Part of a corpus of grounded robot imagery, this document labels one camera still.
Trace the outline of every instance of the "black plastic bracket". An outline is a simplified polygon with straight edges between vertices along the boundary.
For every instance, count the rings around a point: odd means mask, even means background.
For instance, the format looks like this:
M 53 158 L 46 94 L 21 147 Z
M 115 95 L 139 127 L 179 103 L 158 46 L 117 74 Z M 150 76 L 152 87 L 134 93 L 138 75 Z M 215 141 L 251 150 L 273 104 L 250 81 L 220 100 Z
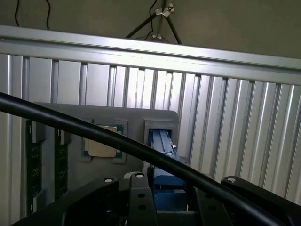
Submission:
M 194 190 L 202 225 L 233 225 L 222 202 L 197 188 Z
M 157 212 L 147 175 L 134 173 L 130 179 L 128 226 L 157 226 Z
M 223 178 L 222 185 L 260 206 L 285 223 L 285 225 L 301 225 L 301 207 L 299 205 L 235 176 Z M 236 215 L 237 221 L 246 220 L 246 216 L 241 212 L 238 214 L 234 213 L 234 215 Z
M 116 178 L 96 179 L 13 226 L 102 224 L 105 218 L 105 197 L 117 192 L 118 187 Z

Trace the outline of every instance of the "black mount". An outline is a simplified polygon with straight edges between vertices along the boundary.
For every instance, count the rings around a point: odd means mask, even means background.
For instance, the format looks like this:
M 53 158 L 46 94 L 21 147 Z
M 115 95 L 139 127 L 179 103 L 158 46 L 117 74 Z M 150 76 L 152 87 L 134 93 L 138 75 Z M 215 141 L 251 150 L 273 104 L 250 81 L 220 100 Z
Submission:
M 238 177 L 226 177 L 222 184 L 284 224 L 301 225 L 300 206 Z M 13 225 L 261 225 L 235 207 L 224 206 L 211 194 L 193 186 L 187 186 L 187 194 L 187 211 L 156 211 L 147 174 L 136 172 L 130 179 L 120 182 L 116 178 L 100 178 Z

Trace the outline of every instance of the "black hose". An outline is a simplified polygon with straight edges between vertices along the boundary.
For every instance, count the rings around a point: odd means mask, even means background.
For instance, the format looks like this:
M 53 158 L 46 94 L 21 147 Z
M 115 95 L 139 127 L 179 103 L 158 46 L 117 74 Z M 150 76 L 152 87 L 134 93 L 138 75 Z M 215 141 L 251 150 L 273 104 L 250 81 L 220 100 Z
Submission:
M 4 93 L 0 93 L 0 111 L 43 123 L 121 150 L 177 176 L 206 193 L 210 193 L 224 204 L 230 204 L 241 209 L 264 225 L 282 225 L 274 216 L 234 191 L 189 166 L 128 137 Z

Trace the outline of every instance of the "blue robotic component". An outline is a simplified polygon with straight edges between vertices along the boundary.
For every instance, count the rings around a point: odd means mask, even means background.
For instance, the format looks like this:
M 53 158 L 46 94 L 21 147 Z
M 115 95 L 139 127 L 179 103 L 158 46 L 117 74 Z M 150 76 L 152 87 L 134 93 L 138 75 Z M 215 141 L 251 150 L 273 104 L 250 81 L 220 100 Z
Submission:
M 174 149 L 169 130 L 151 129 L 149 146 L 170 158 L 182 161 Z M 158 167 L 151 167 L 151 169 L 156 209 L 165 211 L 186 210 L 187 195 L 184 181 Z

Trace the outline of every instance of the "gray panel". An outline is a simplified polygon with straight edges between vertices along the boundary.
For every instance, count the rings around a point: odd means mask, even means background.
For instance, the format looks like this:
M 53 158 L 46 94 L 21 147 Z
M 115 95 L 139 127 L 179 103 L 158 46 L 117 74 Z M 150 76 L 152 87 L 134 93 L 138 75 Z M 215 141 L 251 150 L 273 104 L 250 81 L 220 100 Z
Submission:
M 126 71 L 125 67 L 116 68 L 114 107 L 123 107 L 124 105 Z
M 259 115 L 259 122 L 256 131 L 256 140 L 253 148 L 252 164 L 250 168 L 249 180 L 253 184 L 258 185 L 263 158 L 265 155 L 265 147 L 268 139 L 269 123 L 273 109 L 274 95 L 276 92 L 276 85 L 274 83 L 266 83 L 261 100 L 261 108 Z
M 108 107 L 114 106 L 115 84 L 116 84 L 116 67 L 111 67 L 110 74 L 109 74 L 109 86 L 108 86 L 108 100 L 107 100 Z
M 126 107 L 135 107 L 137 94 L 138 68 L 130 68 L 128 73 L 127 105 Z
M 29 60 L 29 101 L 50 103 L 52 60 L 33 58 Z
M 12 95 L 22 98 L 23 78 L 22 78 L 23 58 L 21 56 L 12 57 Z M 11 185 L 11 216 L 10 223 L 17 222 L 21 217 L 21 181 L 22 181 L 22 118 L 12 116 L 12 137 L 11 160 L 12 160 L 12 185 Z
M 47 200 L 47 192 L 45 189 L 42 189 L 33 198 L 33 212 L 43 209 L 46 206 L 46 200 Z
M 216 144 L 217 141 L 217 134 L 218 134 L 218 108 L 219 108 L 219 101 L 222 91 L 222 78 L 214 77 L 211 80 L 211 87 L 210 87 L 210 100 L 208 104 L 208 112 L 206 116 L 207 125 L 206 125 L 206 133 L 204 135 L 204 144 L 203 148 L 201 149 L 202 157 L 200 163 L 200 171 L 205 174 L 210 174 L 213 176 L 214 168 L 215 168 L 215 152 L 216 152 Z
M 77 118 L 94 119 L 96 124 L 113 125 L 119 118 L 127 120 L 127 136 L 144 142 L 144 124 L 145 121 L 154 120 L 160 122 L 160 126 L 167 125 L 168 128 L 173 129 L 174 141 L 177 142 L 176 135 L 178 134 L 178 115 L 172 111 L 158 111 L 158 110 L 144 110 L 133 108 L 113 108 L 113 107 L 99 107 L 99 106 L 84 106 L 84 105 L 63 105 L 63 104 L 43 104 L 43 106 L 50 107 L 54 110 L 67 113 Z M 81 156 L 75 153 L 81 153 L 80 145 L 71 144 L 72 148 L 76 150 L 70 151 L 69 163 L 69 182 L 70 189 L 73 190 L 91 180 L 99 177 L 108 176 L 108 172 L 112 177 L 119 179 L 123 178 L 124 174 L 132 171 L 139 171 L 142 168 L 142 161 L 136 159 L 131 155 L 127 155 L 125 164 L 113 164 L 112 158 L 97 158 L 94 157 L 91 162 L 81 161 Z
M 271 147 L 269 150 L 269 160 L 264 180 L 264 189 L 271 191 L 272 183 L 274 180 L 274 173 L 276 169 L 277 156 L 280 148 L 281 137 L 283 135 L 283 125 L 285 122 L 285 111 L 289 98 L 289 85 L 282 85 L 280 88 L 279 102 L 277 105 L 277 113 L 275 118 L 275 126 L 273 131 L 273 137 L 271 141 Z
M 238 156 L 241 152 L 240 142 L 243 137 L 244 115 L 246 110 L 249 81 L 240 80 L 237 84 L 236 102 L 232 118 L 231 139 L 229 142 L 229 155 L 224 175 L 236 174 Z
M 166 88 L 167 72 L 158 71 L 155 109 L 164 109 L 165 88 Z
M 195 122 L 196 122 L 196 115 L 198 109 L 198 94 L 199 94 L 199 87 L 201 83 L 201 77 L 195 76 L 194 84 L 193 84 L 193 95 L 192 95 L 192 102 L 191 102 L 191 109 L 190 109 L 190 118 L 188 121 L 188 134 L 187 134 L 187 151 L 186 151 L 186 158 L 191 160 L 191 153 L 192 153 L 192 145 L 194 139 L 194 129 L 195 129 Z
M 144 77 L 143 101 L 142 101 L 142 108 L 145 109 L 151 108 L 153 79 L 154 79 L 154 70 L 146 69 L 145 77 Z
M 41 144 L 42 150 L 42 188 L 47 193 L 46 204 L 55 200 L 55 129 L 46 126 L 46 139 Z
M 277 156 L 277 163 L 274 174 L 274 181 L 272 184 L 272 192 L 280 196 L 285 196 L 285 186 L 287 183 L 289 161 L 292 154 L 293 132 L 296 123 L 296 117 L 301 87 L 291 86 L 289 93 L 289 100 L 287 103 L 285 113 L 285 123 L 283 126 L 283 136 L 281 145 Z
M 32 142 L 37 143 L 46 138 L 45 125 L 32 122 Z
M 235 103 L 237 80 L 229 79 L 226 88 L 224 113 L 222 116 L 221 137 L 219 141 L 217 163 L 215 169 L 215 180 L 220 182 L 225 176 L 225 166 L 227 163 L 227 151 L 231 131 L 231 122 L 233 117 L 233 107 Z
M 107 105 L 109 70 L 107 65 L 88 64 L 86 105 Z
M 180 156 L 185 156 L 188 152 L 188 136 L 189 119 L 191 116 L 191 105 L 193 98 L 194 74 L 187 74 L 184 80 L 184 94 L 182 104 L 182 114 L 180 115 L 180 132 L 178 142 L 178 153 Z
M 79 83 L 80 63 L 59 61 L 57 102 L 79 104 Z
M 201 152 L 203 150 L 203 136 L 205 135 L 206 125 L 206 106 L 209 93 L 210 77 L 202 75 L 199 94 L 198 94 L 198 108 L 195 119 L 194 137 L 191 151 L 190 165 L 193 169 L 199 170 Z
M 169 110 L 179 112 L 180 98 L 182 86 L 182 73 L 174 73 L 170 94 L 170 107 Z
M 261 98 L 263 95 L 263 82 L 255 82 L 253 95 L 251 99 L 251 107 L 250 107 L 250 116 L 249 116 L 249 123 L 247 128 L 247 135 L 246 135 L 246 144 L 242 162 L 242 168 L 240 172 L 240 177 L 242 179 L 248 180 L 250 177 L 250 168 L 252 164 L 252 155 L 253 155 L 253 148 L 254 143 L 257 135 L 257 124 L 259 119 L 260 113 L 260 105 L 261 105 Z
M 171 83 L 172 83 L 172 74 L 167 73 L 166 81 L 165 81 L 165 89 L 164 89 L 164 96 L 163 96 L 164 99 L 163 99 L 163 108 L 162 108 L 162 110 L 169 110 L 170 96 L 171 96 Z
M 90 62 L 105 65 L 126 65 L 137 68 L 153 68 L 157 70 L 179 71 L 186 73 L 214 74 L 218 77 L 235 79 L 274 82 L 292 85 L 301 85 L 299 71 L 280 71 L 262 67 L 246 67 L 232 65 L 231 62 L 208 62 L 204 59 L 183 58 L 181 56 L 154 56 L 131 52 L 114 52 L 113 50 L 99 50 L 95 48 L 54 48 L 53 45 L 16 44 L 1 42 L 2 53 L 21 56 L 35 56 L 67 61 Z
M 266 56 L 259 54 L 240 53 L 225 50 L 208 48 L 189 47 L 184 45 L 170 45 L 158 42 L 141 42 L 130 39 L 116 39 L 108 37 L 97 37 L 84 34 L 72 34 L 66 32 L 54 32 L 47 30 L 37 30 L 30 28 L 19 28 L 12 26 L 0 26 L 0 36 L 5 39 L 22 39 L 31 41 L 49 41 L 51 43 L 64 43 L 78 45 L 80 47 L 109 48 L 125 51 L 138 50 L 142 53 L 152 53 L 152 55 L 173 55 L 190 58 L 207 58 L 219 61 L 244 62 L 255 65 L 271 65 L 287 68 L 299 68 L 299 59 L 284 58 L 277 56 Z
M 61 131 L 61 144 L 66 145 L 71 141 L 71 134 L 65 131 Z
M 59 62 L 52 61 L 51 103 L 57 103 Z
M 11 59 L 0 54 L 0 92 L 7 94 L 12 94 Z M 0 144 L 0 219 L 3 225 L 10 225 L 12 116 L 3 112 L 0 112 Z
M 301 96 L 299 100 L 299 109 L 301 111 Z M 301 115 L 299 117 L 299 127 L 297 126 L 296 144 L 292 162 L 292 171 L 288 182 L 286 198 L 292 202 L 301 205 Z
M 80 105 L 86 104 L 87 69 L 88 69 L 88 65 L 81 65 L 80 91 L 79 91 L 79 104 Z
M 144 71 L 139 70 L 137 75 L 137 84 L 136 84 L 135 108 L 142 108 L 143 105 L 143 91 L 144 91 L 144 84 L 145 84 L 144 78 L 145 78 Z

